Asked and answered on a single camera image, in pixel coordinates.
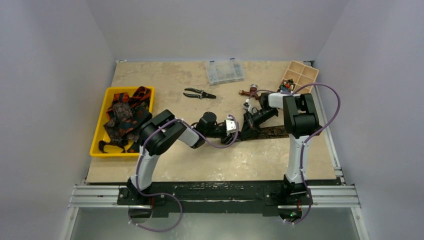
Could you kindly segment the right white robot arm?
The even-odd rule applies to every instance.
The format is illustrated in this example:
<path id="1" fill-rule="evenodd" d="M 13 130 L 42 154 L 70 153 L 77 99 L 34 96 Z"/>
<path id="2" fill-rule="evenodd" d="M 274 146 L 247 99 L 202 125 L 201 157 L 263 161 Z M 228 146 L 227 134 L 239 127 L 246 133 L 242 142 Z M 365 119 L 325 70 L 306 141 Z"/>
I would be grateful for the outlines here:
<path id="1" fill-rule="evenodd" d="M 282 200 L 294 203 L 307 192 L 307 161 L 309 141 L 321 128 L 313 97 L 310 93 L 283 94 L 262 93 L 259 98 L 260 110 L 252 113 L 250 101 L 244 104 L 242 129 L 239 140 L 247 140 L 261 132 L 260 125 L 282 110 L 284 129 L 289 136 L 289 162 L 279 192 Z"/>

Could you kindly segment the dark brown patterned tie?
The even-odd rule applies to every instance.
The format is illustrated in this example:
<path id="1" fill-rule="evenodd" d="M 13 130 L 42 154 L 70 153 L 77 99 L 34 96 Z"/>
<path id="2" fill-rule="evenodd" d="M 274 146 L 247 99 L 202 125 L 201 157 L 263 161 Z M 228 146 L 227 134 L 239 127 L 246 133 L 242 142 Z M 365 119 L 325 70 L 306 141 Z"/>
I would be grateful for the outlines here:
<path id="1" fill-rule="evenodd" d="M 245 142 L 253 140 L 267 140 L 267 139 L 283 139 L 289 138 L 284 125 L 263 127 L 259 131 L 254 130 L 252 133 L 241 134 L 238 133 L 236 142 Z"/>

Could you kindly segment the yellow plastic bin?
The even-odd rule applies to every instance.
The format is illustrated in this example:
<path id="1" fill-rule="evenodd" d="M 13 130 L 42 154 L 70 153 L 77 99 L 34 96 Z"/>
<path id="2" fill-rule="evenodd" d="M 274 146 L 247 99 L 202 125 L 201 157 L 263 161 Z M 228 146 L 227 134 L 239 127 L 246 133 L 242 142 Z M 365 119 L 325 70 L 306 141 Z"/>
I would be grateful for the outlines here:
<path id="1" fill-rule="evenodd" d="M 137 157 L 139 155 L 139 152 L 136 153 L 121 153 L 122 149 L 117 146 L 111 146 L 106 145 L 104 147 L 104 150 L 106 153 L 100 152 L 98 148 L 99 141 L 106 141 L 109 142 L 110 138 L 108 134 L 106 133 L 106 130 L 104 129 L 104 124 L 109 120 L 107 114 L 105 112 L 101 112 L 97 121 L 95 133 L 93 136 L 91 148 L 90 148 L 90 155 L 92 157 Z"/>

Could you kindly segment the wooden compartment tray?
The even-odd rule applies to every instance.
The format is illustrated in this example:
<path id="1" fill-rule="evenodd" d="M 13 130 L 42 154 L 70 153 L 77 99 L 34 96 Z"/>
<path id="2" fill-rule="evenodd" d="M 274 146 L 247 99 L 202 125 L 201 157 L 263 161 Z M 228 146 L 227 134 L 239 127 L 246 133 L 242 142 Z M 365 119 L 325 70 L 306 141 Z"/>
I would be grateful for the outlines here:
<path id="1" fill-rule="evenodd" d="M 292 60 L 285 70 L 281 82 L 282 80 L 292 79 L 295 83 L 293 92 L 298 92 L 299 94 L 308 94 L 311 93 L 313 89 L 313 86 L 309 84 L 315 83 L 318 75 L 318 69 L 307 65 L 304 62 Z"/>

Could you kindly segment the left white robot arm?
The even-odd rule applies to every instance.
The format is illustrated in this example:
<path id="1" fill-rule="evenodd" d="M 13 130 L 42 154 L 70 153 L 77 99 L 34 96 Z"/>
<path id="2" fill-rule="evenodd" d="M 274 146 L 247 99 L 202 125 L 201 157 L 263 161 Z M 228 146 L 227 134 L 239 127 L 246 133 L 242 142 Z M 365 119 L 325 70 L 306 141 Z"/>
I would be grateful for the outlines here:
<path id="1" fill-rule="evenodd" d="M 139 157 L 135 173 L 127 182 L 130 199 L 142 205 L 153 195 L 147 188 L 153 182 L 157 162 L 175 142 L 180 141 L 192 149 L 205 143 L 223 149 L 235 143 L 238 131 L 239 123 L 232 115 L 218 123 L 213 112 L 205 112 L 198 122 L 189 125 L 169 110 L 164 110 L 141 126 Z"/>

